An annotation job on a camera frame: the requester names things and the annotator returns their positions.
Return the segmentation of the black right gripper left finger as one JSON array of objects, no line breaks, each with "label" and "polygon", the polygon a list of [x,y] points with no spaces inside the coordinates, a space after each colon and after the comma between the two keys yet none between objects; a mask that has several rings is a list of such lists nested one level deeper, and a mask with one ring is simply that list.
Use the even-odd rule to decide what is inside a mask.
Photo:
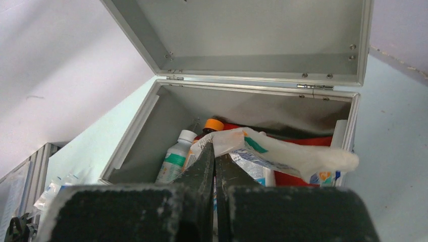
[{"label": "black right gripper left finger", "polygon": [[212,241],[212,143],[173,183],[71,186],[53,200],[36,241]]}]

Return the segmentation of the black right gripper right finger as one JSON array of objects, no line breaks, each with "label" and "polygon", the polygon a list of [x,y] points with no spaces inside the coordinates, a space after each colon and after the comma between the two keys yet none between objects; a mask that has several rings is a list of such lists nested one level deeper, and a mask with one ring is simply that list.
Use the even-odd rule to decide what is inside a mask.
[{"label": "black right gripper right finger", "polygon": [[216,158],[219,241],[379,241],[364,201],[344,187],[265,187]]}]

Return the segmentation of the white medicine bottle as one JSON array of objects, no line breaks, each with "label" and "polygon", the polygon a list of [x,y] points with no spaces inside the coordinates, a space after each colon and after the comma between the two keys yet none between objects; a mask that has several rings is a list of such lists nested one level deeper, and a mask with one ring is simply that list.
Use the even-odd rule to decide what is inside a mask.
[{"label": "white medicine bottle", "polygon": [[177,143],[167,150],[155,182],[168,184],[181,174],[190,147],[197,134],[190,130],[182,130]]}]

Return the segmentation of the white blue gauze packet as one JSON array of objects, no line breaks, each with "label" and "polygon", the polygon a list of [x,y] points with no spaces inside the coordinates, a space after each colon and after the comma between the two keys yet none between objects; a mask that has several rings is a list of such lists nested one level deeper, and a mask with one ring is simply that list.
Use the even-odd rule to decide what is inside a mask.
[{"label": "white blue gauze packet", "polygon": [[287,173],[308,184],[319,184],[321,172],[351,172],[359,165],[357,155],[341,148],[302,146],[263,135],[249,127],[210,133],[190,147],[197,158],[211,143],[215,157],[236,153],[271,170]]}]

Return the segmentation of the brown syrup bottle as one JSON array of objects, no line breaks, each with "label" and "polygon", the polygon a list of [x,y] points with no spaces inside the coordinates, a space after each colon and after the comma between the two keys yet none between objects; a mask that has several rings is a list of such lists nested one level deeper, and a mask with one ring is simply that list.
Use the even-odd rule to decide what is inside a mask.
[{"label": "brown syrup bottle", "polygon": [[[217,131],[222,131],[224,129],[224,123],[218,119],[210,118],[206,121],[204,128],[202,130],[202,133],[197,135],[193,142],[193,144],[196,144],[201,138],[204,136]],[[188,167],[190,167],[197,159],[197,156],[194,154],[192,150],[189,150],[186,160],[184,162],[182,172],[184,172]]]}]

